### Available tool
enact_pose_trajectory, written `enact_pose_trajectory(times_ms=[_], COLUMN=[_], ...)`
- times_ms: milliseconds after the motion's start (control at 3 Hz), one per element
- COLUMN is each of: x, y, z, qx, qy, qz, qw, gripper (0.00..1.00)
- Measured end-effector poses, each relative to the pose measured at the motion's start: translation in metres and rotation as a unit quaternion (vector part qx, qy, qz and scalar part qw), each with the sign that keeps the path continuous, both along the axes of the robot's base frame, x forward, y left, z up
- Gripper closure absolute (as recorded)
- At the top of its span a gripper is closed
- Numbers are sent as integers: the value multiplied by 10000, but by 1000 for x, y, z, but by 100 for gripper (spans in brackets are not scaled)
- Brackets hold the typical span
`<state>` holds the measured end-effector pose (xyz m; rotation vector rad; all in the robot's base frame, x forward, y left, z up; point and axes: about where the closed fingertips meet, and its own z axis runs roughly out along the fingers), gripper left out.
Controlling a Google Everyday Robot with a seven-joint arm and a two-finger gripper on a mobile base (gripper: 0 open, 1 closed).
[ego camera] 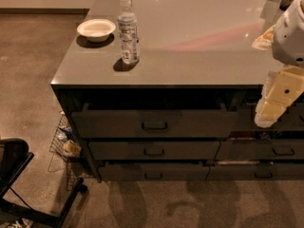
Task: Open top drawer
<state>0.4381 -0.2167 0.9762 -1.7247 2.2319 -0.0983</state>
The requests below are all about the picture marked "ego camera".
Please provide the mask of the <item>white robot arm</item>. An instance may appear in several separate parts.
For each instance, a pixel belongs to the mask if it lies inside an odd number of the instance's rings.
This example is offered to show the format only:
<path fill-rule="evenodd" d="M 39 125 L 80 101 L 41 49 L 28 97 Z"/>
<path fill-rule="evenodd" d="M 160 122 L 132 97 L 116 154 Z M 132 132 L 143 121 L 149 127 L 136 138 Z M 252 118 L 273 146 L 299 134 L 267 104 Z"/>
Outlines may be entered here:
<path fill-rule="evenodd" d="M 304 92 L 304 0 L 294 0 L 252 47 L 270 48 L 274 59 L 283 64 L 280 71 L 268 73 L 256 105 L 255 124 L 268 128 Z"/>

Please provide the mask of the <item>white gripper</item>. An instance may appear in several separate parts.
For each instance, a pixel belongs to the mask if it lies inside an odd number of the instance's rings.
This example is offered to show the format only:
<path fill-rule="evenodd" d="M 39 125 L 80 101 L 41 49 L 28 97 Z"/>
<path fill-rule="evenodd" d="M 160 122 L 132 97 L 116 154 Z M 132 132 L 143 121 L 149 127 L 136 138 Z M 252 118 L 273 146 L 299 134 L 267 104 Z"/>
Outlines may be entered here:
<path fill-rule="evenodd" d="M 262 99 L 256 105 L 255 124 L 268 128 L 304 92 L 304 69 L 285 66 L 278 72 L 270 71 L 262 89 Z"/>

